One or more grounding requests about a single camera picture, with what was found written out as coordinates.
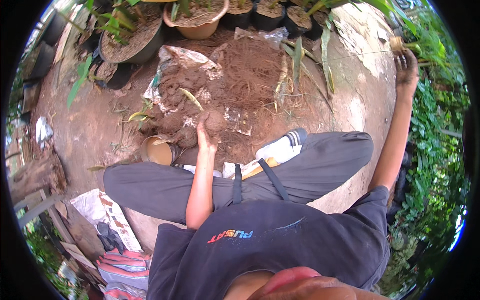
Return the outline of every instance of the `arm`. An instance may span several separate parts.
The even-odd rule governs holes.
[[[388,130],[384,147],[380,153],[377,167],[373,173],[368,190],[383,185],[391,189],[400,170],[408,129],[412,113],[413,95],[417,88],[417,59],[410,50],[401,52],[405,58],[396,58],[396,102],[392,116],[392,124]]]
[[[185,216],[187,228],[195,230],[207,220],[213,211],[213,166],[218,140],[211,139],[206,133],[204,122],[207,118],[208,113],[201,115],[197,126],[199,150]]]

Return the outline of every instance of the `gray pants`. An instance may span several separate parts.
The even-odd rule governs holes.
[[[372,157],[372,138],[365,132],[326,132],[308,135],[301,152],[272,170],[291,201],[307,204],[336,189]],[[119,205],[147,216],[185,224],[193,182],[187,170],[142,162],[108,167],[105,192]],[[242,181],[243,201],[282,198],[264,172]],[[233,180],[213,178],[214,210],[233,202]]]

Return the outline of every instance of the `person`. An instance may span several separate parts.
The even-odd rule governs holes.
[[[263,147],[300,151],[239,180],[213,176],[217,141],[200,118],[195,173],[155,163],[107,168],[112,200],[143,214],[186,224],[158,226],[148,299],[385,299],[369,292],[388,259],[386,203],[407,143],[417,60],[395,58],[396,103],[368,192],[342,214],[305,205],[368,163],[364,132],[301,137],[294,130]]]

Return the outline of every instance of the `left hand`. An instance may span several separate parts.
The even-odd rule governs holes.
[[[218,147],[218,139],[210,137],[204,127],[205,120],[208,119],[209,112],[203,112],[200,114],[197,125],[198,146],[200,150],[208,150],[215,153]]]

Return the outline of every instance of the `right hand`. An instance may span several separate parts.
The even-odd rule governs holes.
[[[218,147],[218,139],[210,137],[204,126],[205,120],[208,119],[209,115],[208,111],[200,114],[197,125],[198,147],[200,150],[209,150],[215,153]]]
[[[396,94],[399,97],[412,99],[417,89],[419,70],[417,58],[409,49],[401,50],[401,55],[395,56]]]

